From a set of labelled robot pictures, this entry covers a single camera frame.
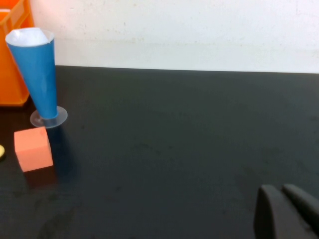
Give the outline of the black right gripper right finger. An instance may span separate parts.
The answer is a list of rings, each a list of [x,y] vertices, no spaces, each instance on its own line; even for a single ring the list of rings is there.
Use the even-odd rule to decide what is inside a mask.
[[[302,218],[319,235],[319,200],[293,184],[284,184],[282,192],[289,198]]]

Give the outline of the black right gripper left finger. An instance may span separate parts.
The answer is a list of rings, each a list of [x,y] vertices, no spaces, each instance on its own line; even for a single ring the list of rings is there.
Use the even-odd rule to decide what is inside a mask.
[[[258,190],[254,232],[257,239],[316,239],[289,198],[272,185]]]

